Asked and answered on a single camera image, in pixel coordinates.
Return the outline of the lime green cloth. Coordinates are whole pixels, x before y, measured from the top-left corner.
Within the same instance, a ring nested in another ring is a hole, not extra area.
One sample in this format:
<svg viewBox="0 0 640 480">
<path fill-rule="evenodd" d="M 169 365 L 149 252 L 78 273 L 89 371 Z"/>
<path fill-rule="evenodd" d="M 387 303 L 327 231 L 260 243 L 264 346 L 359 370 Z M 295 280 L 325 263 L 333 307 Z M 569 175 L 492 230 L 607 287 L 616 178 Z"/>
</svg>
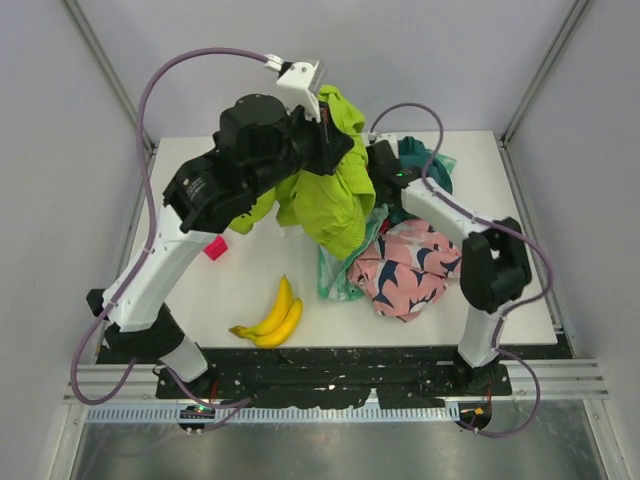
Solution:
<svg viewBox="0 0 640 480">
<path fill-rule="evenodd" d="M 319 176 L 303 170 L 287 178 L 260 196 L 251 211 L 236 217 L 229 228 L 247 234 L 278 205 L 280 226 L 301 226 L 318 245 L 344 260 L 364 242 L 366 221 L 376 201 L 362 138 L 365 116 L 335 86 L 322 86 L 317 97 L 328 104 L 331 118 L 354 146 L 334 174 Z"/>
</svg>

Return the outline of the pink navy floral cloth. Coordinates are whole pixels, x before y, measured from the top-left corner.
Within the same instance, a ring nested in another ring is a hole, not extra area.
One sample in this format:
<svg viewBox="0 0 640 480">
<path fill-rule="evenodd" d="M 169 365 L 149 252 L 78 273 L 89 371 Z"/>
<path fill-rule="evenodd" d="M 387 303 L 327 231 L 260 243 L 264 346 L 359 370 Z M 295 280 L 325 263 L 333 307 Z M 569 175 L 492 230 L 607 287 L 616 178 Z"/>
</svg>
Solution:
<svg viewBox="0 0 640 480">
<path fill-rule="evenodd" d="M 459 277 L 462 253 L 445 235 L 421 219 L 401 222 L 353 261 L 348 280 L 383 316 L 408 322 L 436 303 Z"/>
</svg>

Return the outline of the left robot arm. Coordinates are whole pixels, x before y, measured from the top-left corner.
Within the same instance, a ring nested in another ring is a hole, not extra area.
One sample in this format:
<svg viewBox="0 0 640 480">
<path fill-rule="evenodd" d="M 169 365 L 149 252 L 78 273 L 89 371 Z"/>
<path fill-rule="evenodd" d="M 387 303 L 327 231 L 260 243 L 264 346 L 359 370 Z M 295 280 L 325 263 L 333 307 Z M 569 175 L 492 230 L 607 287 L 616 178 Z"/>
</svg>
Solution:
<svg viewBox="0 0 640 480">
<path fill-rule="evenodd" d="M 213 148 L 183 163 L 163 192 L 151 241 L 107 289 L 87 302 L 110 325 L 110 348 L 130 359 L 152 358 L 177 384 L 201 393 L 214 380 L 211 364 L 173 318 L 165 300 L 187 267 L 258 198 L 307 170 L 331 174 L 353 147 L 329 105 L 311 117 L 269 95 L 252 94 L 220 115 Z"/>
</svg>

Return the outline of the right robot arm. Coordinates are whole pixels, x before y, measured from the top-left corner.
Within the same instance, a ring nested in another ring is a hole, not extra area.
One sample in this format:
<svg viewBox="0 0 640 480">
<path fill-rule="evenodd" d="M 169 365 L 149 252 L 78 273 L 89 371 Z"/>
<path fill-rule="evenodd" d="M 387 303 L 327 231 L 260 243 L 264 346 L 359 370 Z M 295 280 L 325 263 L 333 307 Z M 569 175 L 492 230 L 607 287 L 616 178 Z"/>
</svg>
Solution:
<svg viewBox="0 0 640 480">
<path fill-rule="evenodd" d="M 487 222 L 463 207 L 417 166 L 404 168 L 390 135 L 366 147 L 369 175 L 382 202 L 422 219 L 461 251 L 459 286 L 468 303 L 465 329 L 453 355 L 455 387 L 481 390 L 496 375 L 504 321 L 531 283 L 521 225 L 511 217 Z"/>
</svg>

